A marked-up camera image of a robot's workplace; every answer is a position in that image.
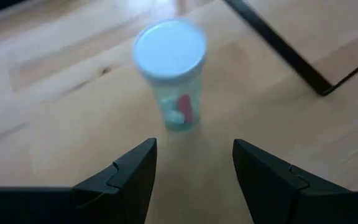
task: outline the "white cap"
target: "white cap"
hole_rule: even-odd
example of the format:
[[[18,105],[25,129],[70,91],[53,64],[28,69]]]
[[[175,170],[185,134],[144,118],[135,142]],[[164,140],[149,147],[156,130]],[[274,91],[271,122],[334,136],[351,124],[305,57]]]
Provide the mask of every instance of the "white cap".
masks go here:
[[[203,31],[184,19],[169,19],[142,31],[134,60],[153,84],[177,84],[201,73],[207,50]]]

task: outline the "translucent container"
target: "translucent container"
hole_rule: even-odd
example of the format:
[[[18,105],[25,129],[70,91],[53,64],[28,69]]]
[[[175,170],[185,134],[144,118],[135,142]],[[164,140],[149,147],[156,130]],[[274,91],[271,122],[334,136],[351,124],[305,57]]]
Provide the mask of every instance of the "translucent container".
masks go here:
[[[200,120],[201,71],[207,40],[184,19],[170,19],[141,32],[134,60],[153,88],[169,129],[182,131]]]

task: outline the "wood grain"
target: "wood grain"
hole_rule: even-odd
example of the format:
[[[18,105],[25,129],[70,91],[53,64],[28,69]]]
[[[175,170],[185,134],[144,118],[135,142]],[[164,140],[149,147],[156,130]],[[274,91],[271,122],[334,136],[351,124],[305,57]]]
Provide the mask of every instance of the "wood grain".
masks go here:
[[[344,18],[358,2],[250,2],[322,71],[358,63],[358,16]],[[209,39],[201,122],[183,133],[165,129],[131,59],[140,30],[175,16]],[[318,97],[218,0],[40,1],[0,16],[0,185],[72,186],[149,137],[147,223],[252,223],[235,138],[358,190],[358,75]]]

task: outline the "wooden surface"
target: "wooden surface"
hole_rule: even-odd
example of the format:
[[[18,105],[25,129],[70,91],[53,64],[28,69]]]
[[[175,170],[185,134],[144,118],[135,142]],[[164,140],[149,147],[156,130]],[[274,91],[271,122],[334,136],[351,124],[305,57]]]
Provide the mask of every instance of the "wooden surface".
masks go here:
[[[251,4],[335,72],[358,63],[358,16],[341,23],[358,1],[328,2],[335,6]],[[320,11],[339,28],[311,19]],[[137,33],[175,16],[209,38],[202,120],[184,133],[165,129],[131,60]],[[235,138],[358,190],[358,75],[316,96],[218,0],[48,0],[0,12],[0,185],[72,186],[148,137],[158,140],[158,164],[147,223],[252,223],[232,164]]]

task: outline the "black plastic part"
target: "black plastic part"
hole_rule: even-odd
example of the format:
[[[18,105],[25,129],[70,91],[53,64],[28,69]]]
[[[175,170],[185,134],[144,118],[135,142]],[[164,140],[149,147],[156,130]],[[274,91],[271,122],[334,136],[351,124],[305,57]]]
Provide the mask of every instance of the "black plastic part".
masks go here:
[[[156,164],[148,139],[73,188],[0,187],[0,223],[144,223]]]
[[[236,139],[237,179],[255,224],[358,223],[352,192]]]

